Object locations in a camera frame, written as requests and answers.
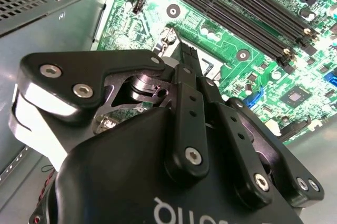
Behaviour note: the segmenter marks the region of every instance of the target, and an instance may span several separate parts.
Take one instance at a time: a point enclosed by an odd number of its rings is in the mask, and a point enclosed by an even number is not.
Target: integrated circuit
[[[251,82],[255,82],[255,80],[257,79],[257,75],[251,73],[247,79],[250,80]]]
[[[285,95],[283,95],[280,100],[292,108],[297,108],[311,96],[312,94],[304,90],[302,87],[294,86]]]

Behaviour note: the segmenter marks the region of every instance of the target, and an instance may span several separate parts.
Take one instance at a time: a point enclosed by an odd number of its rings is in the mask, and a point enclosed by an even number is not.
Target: blue connector
[[[246,104],[246,106],[248,106],[248,108],[252,108],[263,96],[264,94],[264,89],[261,86],[260,91],[258,91],[257,93],[253,93],[249,96],[247,96],[243,102]]]
[[[335,75],[335,72],[330,72],[324,76],[324,79],[328,81],[330,84],[334,85],[337,87],[337,75]]]

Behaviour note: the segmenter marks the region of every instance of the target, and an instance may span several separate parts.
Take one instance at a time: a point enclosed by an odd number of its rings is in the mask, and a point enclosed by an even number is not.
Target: chip
[[[263,64],[261,65],[261,68],[264,69],[264,70],[266,70],[267,67],[268,67],[268,65],[267,65],[266,63],[263,63]]]
[[[330,91],[328,91],[328,92],[325,94],[325,97],[326,97],[326,98],[331,98],[332,95],[333,95],[334,93],[335,93],[334,90],[330,90]]]
[[[292,108],[297,108],[311,96],[312,94],[304,90],[302,87],[294,86],[285,95],[283,95],[280,100]]]
[[[312,57],[309,57],[309,59],[306,62],[308,63],[308,65],[312,65],[313,63],[316,62],[316,60]]]
[[[337,23],[331,26],[330,31],[331,33],[337,34]]]
[[[257,79],[257,75],[252,73],[251,75],[248,76],[247,79],[250,80],[251,82],[254,82]]]
[[[329,70],[329,68],[327,68],[326,66],[322,66],[322,68],[320,69],[320,71],[322,72],[322,73],[326,73],[327,71]]]
[[[302,98],[302,96],[298,93],[293,93],[289,96],[289,99],[291,99],[292,101],[298,101],[300,98]]]

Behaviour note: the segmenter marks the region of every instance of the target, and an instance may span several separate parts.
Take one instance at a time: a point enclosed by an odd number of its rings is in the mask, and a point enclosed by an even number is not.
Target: red wire
[[[54,173],[55,173],[55,169],[52,170],[52,172],[48,175],[46,181],[44,182],[44,186],[41,190],[41,193],[40,193],[40,196],[38,197],[38,202],[37,204],[39,204],[39,202],[41,201],[41,199],[43,198],[43,195],[44,195],[44,192],[47,188],[47,186],[49,185],[50,181],[51,181],[51,178],[54,176]]]

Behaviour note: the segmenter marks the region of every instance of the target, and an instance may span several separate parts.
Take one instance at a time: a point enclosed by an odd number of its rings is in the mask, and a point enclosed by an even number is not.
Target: capacitor
[[[326,14],[331,16],[332,18],[337,19],[337,4],[334,4],[328,8]]]
[[[275,71],[272,73],[272,79],[279,80],[282,77],[282,73]]]
[[[251,95],[253,93],[252,85],[246,84],[245,90],[246,90],[246,95]]]
[[[127,0],[124,4],[124,9],[126,11],[130,11],[132,9],[134,3],[135,3],[134,0]]]
[[[331,46],[337,46],[337,35],[332,35],[329,37],[330,41],[331,41]]]
[[[209,33],[209,29],[207,28],[206,25],[202,25],[200,27],[200,34],[202,34],[203,36],[206,36]]]
[[[282,122],[283,122],[284,124],[289,123],[289,117],[288,117],[288,116],[283,116],[283,117],[281,118],[281,120],[282,120]]]
[[[311,22],[315,19],[316,14],[308,8],[303,8],[300,10],[300,16],[308,22]]]

